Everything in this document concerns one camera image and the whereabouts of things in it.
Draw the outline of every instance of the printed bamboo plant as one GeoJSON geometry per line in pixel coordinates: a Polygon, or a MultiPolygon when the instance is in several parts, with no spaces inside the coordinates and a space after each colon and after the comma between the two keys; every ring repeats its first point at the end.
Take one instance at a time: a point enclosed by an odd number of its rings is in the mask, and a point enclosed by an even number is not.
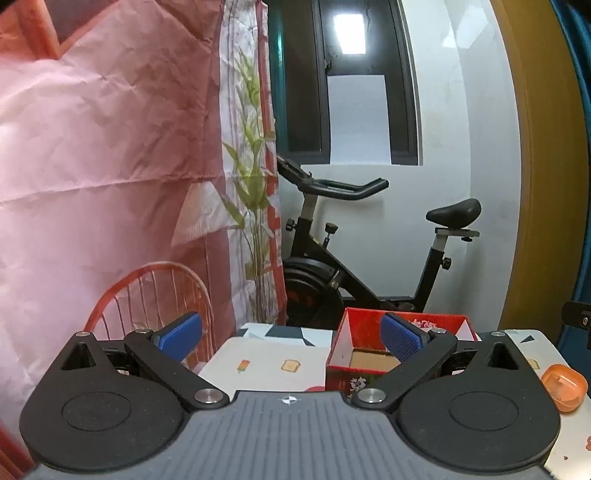
{"type": "Polygon", "coordinates": [[[236,86],[236,94],[240,101],[239,127],[243,141],[237,148],[223,143],[234,161],[234,186],[241,205],[234,204],[229,198],[223,198],[228,213],[238,224],[243,238],[246,240],[250,253],[250,262],[244,265],[247,280],[255,283],[254,295],[249,296],[249,308],[254,321],[259,323],[272,322],[271,285],[267,272],[270,271],[269,238],[272,232],[267,226],[266,208],[267,171],[261,168],[261,157],[264,160],[265,142],[275,140],[274,132],[265,137],[262,127],[261,89],[258,72],[254,61],[239,50],[237,67],[241,82],[236,86]]]}

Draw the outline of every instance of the gray ribbed surface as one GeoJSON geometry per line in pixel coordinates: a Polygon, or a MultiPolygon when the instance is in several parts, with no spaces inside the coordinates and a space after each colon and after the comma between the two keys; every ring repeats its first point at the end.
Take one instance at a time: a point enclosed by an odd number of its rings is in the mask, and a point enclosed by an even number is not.
{"type": "MultiPolygon", "coordinates": [[[[178,439],[152,459],[93,480],[468,480],[414,453],[380,413],[349,407],[339,393],[240,393],[194,414],[178,439]]],[[[73,480],[39,467],[28,480],[73,480]]],[[[548,480],[541,468],[506,480],[548,480]]]]}

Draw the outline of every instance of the red box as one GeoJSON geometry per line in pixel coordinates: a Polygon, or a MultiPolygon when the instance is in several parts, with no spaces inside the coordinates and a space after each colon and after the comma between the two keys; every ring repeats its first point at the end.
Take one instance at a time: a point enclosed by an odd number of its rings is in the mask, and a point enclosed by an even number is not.
{"type": "MultiPolygon", "coordinates": [[[[381,377],[387,369],[351,367],[354,351],[383,354],[389,356],[379,339],[379,324],[385,310],[345,309],[339,330],[330,348],[326,361],[326,390],[341,390],[351,395],[365,388],[375,378],[381,377]]],[[[458,337],[458,340],[479,340],[470,321],[464,315],[437,315],[431,313],[394,312],[414,325],[429,330],[433,327],[445,328],[458,337]]],[[[384,364],[392,364],[391,356],[384,364]]]]}

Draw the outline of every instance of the silver bolt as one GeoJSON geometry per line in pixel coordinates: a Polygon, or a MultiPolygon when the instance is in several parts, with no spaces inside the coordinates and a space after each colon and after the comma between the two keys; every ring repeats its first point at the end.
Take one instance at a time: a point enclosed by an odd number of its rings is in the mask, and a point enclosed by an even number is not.
{"type": "Polygon", "coordinates": [[[195,400],[201,403],[218,403],[223,400],[223,392],[217,388],[203,388],[195,392],[195,400]]]}
{"type": "Polygon", "coordinates": [[[364,388],[357,396],[365,403],[380,403],[386,400],[386,393],[379,388],[364,388]]]}

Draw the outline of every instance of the orange plastic container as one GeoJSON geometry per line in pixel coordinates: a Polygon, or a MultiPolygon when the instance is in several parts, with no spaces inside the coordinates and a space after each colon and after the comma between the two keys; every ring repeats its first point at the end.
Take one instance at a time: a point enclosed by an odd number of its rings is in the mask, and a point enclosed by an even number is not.
{"type": "Polygon", "coordinates": [[[550,365],[541,380],[562,413],[577,409],[589,388],[583,375],[562,364],[550,365]]]}

